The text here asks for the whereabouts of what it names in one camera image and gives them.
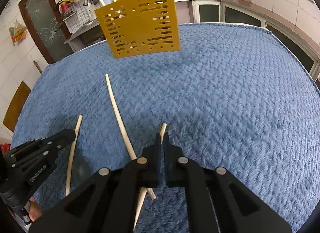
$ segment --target shelf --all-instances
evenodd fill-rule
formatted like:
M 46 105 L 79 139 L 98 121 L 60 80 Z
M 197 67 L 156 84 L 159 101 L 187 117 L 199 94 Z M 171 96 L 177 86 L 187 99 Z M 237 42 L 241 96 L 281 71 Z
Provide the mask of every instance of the shelf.
M 64 18 L 63 21 L 69 19 L 70 17 L 72 17 L 72 16 L 75 15 L 75 14 L 77 14 L 77 12 L 74 12 L 74 13 L 70 14 L 68 17 Z

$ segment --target blue fuzzy blanket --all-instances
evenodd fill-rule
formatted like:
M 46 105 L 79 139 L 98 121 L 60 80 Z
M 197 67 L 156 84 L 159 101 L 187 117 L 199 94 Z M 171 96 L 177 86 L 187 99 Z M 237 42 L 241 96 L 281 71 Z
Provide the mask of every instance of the blue fuzzy blanket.
M 226 167 L 297 231 L 320 195 L 314 82 L 265 29 L 186 24 L 179 32 L 178 52 L 115 60 L 102 42 L 48 66 L 23 107 L 13 145 L 74 129 L 81 114 L 79 177 L 123 167 L 130 158 L 108 73 L 137 156 L 168 123 L 171 142 L 186 156 L 203 167 Z M 44 209 L 64 197 L 68 153 L 69 147 L 61 151 L 57 169 L 35 194 Z M 146 198 L 136 232 L 187 232 L 184 190 L 166 188 L 163 180 L 155 193 L 156 200 Z

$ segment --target wooden door frame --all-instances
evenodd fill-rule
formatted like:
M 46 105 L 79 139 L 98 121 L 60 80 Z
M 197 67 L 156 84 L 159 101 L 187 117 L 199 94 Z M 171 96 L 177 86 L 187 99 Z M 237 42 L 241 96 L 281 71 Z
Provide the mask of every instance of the wooden door frame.
M 48 64 L 53 64 L 53 63 L 55 63 L 55 61 L 53 60 L 52 56 L 50 55 L 45 44 L 42 42 L 36 28 L 34 27 L 29 15 L 28 15 L 27 8 L 26 8 L 27 1 L 28 0 L 21 0 L 18 4 L 22 18 L 23 18 L 23 20 L 29 30 L 31 37 L 33 38 L 34 42 L 36 43 L 36 45 L 37 45 L 38 49 L 40 50 L 41 54 L 43 55 L 44 59 L 48 62 Z M 71 33 L 69 32 L 65 22 L 62 20 L 60 13 L 54 9 L 54 7 L 56 6 L 55 0 L 48 0 L 48 1 L 49 1 L 51 9 L 53 11 L 53 14 L 57 19 L 58 24 L 61 24 L 61 30 L 62 30 L 63 34 L 65 35 L 66 39 L 70 38 Z

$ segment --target kitchen counter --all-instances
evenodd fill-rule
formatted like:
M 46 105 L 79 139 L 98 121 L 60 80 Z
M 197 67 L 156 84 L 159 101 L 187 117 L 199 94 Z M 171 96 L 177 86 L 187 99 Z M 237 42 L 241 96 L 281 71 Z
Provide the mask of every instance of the kitchen counter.
M 89 21 L 85 23 L 82 27 L 80 27 L 75 33 L 71 35 L 71 37 L 66 40 L 64 43 L 67 44 L 68 42 L 74 40 L 75 38 L 79 37 L 81 34 L 85 33 L 86 31 L 96 27 L 99 25 L 98 19 L 95 19 L 93 21 Z
M 175 0 L 175 2 L 179 2 L 179 1 L 190 1 L 190 0 Z M 78 29 L 76 32 L 74 32 L 71 37 L 66 40 L 64 43 L 70 43 L 70 41 L 74 40 L 75 38 L 79 37 L 80 35 L 82 35 L 83 33 L 85 33 L 86 31 L 96 27 L 99 25 L 99 21 L 98 19 L 95 19 L 91 22 L 88 22 L 86 24 L 84 24 L 82 27 L 80 27 L 80 29 Z
M 192 1 L 201 1 L 201 0 L 175 0 L 175 2 L 184 2 L 184 1 L 191 1 L 192 2 Z M 256 5 L 256 4 L 244 1 L 244 0 L 206 0 L 206 1 L 220 1 L 222 4 L 223 3 L 232 4 L 234 6 L 238 6 L 240 8 L 244 8 L 246 10 L 252 11 L 253 13 L 255 13 L 257 15 L 266 18 L 267 21 L 270 23 L 273 23 L 273 24 L 281 23 L 285 28 L 291 30 L 297 36 L 301 37 L 306 42 L 306 44 L 309 47 L 311 47 L 314 51 L 317 51 L 317 49 L 318 49 L 318 44 L 316 44 L 316 42 L 314 42 L 301 29 L 296 27 L 294 24 L 292 24 L 291 22 L 289 22 L 285 18 L 279 16 L 278 14 L 276 14 L 272 11 L 269 11 L 259 5 Z M 74 52 L 79 51 L 82 48 L 87 47 L 87 45 L 83 44 L 78 37 L 98 25 L 99 25 L 99 22 L 97 19 L 83 25 L 80 29 L 78 29 L 75 33 L 73 33 L 68 40 L 65 41 L 65 44 L 69 43 L 69 45 L 72 47 Z

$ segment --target red object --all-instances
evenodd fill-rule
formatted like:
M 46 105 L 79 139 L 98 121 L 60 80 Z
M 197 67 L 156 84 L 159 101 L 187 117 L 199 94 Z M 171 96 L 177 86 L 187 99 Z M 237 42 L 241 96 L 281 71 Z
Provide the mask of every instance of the red object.
M 10 147 L 11 147 L 10 143 L 0 144 L 0 148 L 3 153 L 10 151 Z

